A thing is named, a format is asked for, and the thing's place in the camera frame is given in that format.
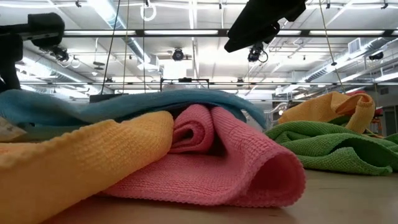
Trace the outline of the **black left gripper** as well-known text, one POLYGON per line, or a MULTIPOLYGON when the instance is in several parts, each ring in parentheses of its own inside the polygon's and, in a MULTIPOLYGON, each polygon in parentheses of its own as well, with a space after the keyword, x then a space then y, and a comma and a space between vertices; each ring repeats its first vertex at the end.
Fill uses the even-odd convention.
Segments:
POLYGON ((15 63, 23 58, 23 41, 37 47, 58 45, 65 31, 56 13, 28 14, 27 23, 1 26, 1 92, 20 90, 15 63))

